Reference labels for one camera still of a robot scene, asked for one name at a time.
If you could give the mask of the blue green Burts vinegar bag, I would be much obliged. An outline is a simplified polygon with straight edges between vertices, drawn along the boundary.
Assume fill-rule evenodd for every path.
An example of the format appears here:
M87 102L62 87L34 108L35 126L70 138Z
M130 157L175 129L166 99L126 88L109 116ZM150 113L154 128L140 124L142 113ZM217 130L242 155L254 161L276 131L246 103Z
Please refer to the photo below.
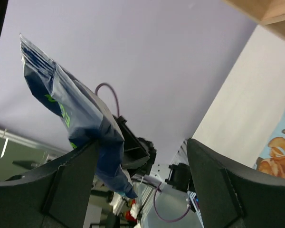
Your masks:
M60 117L74 149L99 141L97 178L121 196L136 198L122 169L124 137L107 105L27 38L19 39L24 78L32 95Z

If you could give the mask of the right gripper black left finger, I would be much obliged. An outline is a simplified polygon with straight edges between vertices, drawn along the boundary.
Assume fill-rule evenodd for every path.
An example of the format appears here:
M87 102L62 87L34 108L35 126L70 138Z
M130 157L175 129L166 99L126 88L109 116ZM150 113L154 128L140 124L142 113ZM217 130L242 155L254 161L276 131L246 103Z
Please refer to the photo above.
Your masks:
M89 142L0 181L0 228L81 228L99 155Z

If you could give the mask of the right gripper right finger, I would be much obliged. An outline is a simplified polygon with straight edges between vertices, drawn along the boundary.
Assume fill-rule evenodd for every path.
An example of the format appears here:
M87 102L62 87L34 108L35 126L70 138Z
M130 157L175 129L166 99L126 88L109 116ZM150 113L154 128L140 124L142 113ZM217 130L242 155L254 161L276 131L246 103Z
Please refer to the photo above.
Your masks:
M285 228L285 179L225 157L195 139L187 156L206 228Z

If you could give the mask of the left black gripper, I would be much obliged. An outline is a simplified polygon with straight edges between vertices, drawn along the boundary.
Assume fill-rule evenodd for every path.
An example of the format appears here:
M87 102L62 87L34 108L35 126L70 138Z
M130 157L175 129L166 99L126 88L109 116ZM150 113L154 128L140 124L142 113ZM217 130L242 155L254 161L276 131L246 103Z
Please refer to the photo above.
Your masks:
M114 116L124 137L122 168L134 176L149 175L154 165L156 152L153 143L142 137L136 137L126 125L127 120L122 116Z

